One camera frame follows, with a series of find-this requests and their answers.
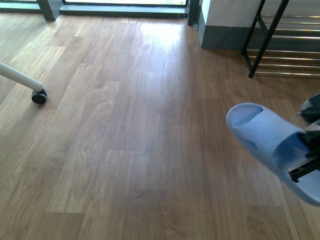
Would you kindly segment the black gripper finger in slipper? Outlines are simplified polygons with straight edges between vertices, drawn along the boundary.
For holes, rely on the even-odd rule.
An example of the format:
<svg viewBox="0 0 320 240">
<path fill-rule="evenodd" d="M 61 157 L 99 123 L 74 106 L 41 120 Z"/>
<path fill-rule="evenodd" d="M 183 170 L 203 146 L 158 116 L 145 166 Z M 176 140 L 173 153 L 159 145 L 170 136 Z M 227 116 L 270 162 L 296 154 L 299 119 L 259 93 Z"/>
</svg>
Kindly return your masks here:
<svg viewBox="0 0 320 240">
<path fill-rule="evenodd" d="M 293 182 L 299 182 L 299 178 L 320 170 L 320 131 L 299 133 L 298 138 L 308 152 L 305 154 L 305 161 L 287 170 Z"/>
</svg>

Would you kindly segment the black gripper finger outside slipper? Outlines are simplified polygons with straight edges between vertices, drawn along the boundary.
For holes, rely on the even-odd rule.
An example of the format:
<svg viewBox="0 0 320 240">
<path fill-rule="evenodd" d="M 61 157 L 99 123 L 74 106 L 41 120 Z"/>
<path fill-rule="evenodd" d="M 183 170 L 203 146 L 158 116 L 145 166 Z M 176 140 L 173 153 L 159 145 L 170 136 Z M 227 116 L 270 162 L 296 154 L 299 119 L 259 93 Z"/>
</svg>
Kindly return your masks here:
<svg viewBox="0 0 320 240">
<path fill-rule="evenodd" d="M 302 117 L 307 125 L 320 124 L 320 94 L 310 97 L 301 105 L 301 110 L 297 113 Z"/>
</svg>

